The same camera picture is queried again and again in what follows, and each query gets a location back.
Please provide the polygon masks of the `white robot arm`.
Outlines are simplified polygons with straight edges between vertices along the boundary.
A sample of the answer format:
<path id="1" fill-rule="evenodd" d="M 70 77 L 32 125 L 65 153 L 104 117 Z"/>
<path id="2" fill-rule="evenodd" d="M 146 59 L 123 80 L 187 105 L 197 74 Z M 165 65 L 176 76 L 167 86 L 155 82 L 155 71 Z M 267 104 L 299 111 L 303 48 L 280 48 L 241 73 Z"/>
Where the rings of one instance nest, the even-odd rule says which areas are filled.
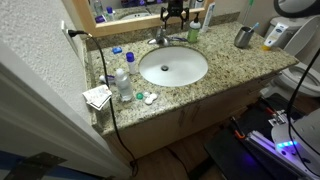
<path id="1" fill-rule="evenodd" d="M 316 19 L 320 15 L 320 0 L 274 0 L 276 12 L 286 18 L 308 19 L 284 47 L 294 56 L 304 48 L 316 29 Z M 300 94 L 315 96 L 320 86 L 307 83 L 311 78 L 320 78 L 311 64 L 302 62 L 282 71 L 278 78 L 290 90 L 286 93 L 290 99 L 285 111 L 277 111 L 270 120 L 271 137 L 252 131 L 247 140 L 264 153 L 274 157 L 290 170 L 300 173 L 308 180 L 320 180 L 320 109 L 294 120 L 291 110 L 296 97 Z"/>

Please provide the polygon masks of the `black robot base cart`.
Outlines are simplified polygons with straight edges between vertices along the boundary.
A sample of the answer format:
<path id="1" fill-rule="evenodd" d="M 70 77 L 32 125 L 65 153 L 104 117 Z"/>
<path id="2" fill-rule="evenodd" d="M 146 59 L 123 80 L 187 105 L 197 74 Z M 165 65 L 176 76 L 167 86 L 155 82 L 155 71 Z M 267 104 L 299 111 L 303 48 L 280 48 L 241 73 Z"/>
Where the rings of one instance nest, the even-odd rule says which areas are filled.
<path id="1" fill-rule="evenodd" d="M 305 115 L 274 94 L 205 149 L 227 180 L 319 180 L 319 145 L 319 112 Z"/>

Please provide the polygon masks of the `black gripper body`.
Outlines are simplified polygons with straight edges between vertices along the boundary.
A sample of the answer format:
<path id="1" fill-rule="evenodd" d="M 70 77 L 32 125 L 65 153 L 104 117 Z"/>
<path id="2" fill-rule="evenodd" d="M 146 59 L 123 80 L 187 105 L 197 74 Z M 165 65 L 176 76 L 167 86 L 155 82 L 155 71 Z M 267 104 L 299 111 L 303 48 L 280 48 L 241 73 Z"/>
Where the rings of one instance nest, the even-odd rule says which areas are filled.
<path id="1" fill-rule="evenodd" d="M 168 20 L 171 17 L 179 17 L 181 20 L 189 19 L 189 8 L 183 7 L 184 0 L 168 0 L 168 5 L 161 8 L 160 19 Z"/>

